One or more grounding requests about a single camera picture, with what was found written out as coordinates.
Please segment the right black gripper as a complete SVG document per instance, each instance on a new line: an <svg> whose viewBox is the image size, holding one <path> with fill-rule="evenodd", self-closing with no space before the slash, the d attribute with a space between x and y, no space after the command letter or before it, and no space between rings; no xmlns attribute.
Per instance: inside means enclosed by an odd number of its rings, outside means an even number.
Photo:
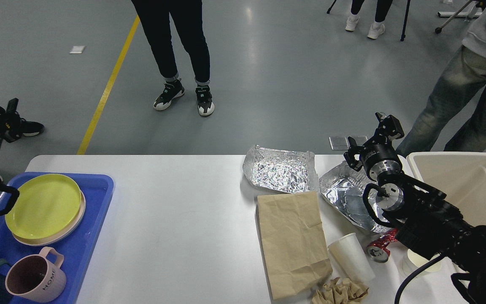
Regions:
<svg viewBox="0 0 486 304"><path fill-rule="evenodd" d="M393 115L376 112L378 127L375 130L375 143L359 146L353 137L347 137L348 149L344 153L347 165L359 172L364 167L367 177L380 181L384 173L399 174L402 172L402 163L395 152L392 143L405 136L400 121Z"/></svg>

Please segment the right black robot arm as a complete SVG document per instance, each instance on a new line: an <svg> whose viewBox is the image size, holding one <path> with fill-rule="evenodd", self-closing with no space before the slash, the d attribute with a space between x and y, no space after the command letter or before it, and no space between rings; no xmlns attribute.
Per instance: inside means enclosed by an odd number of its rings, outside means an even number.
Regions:
<svg viewBox="0 0 486 304"><path fill-rule="evenodd" d="M344 158L371 180L362 195L370 217L397 229L396 239L428 260L401 283L394 302L400 302L411 280L448 257L463 270L451 275L459 294L469 304L486 304L486 225L469 225L445 193L406 175L392 146L404 136L399 120L382 112L375 115L379 124L374 135L361 146L348 137Z"/></svg>

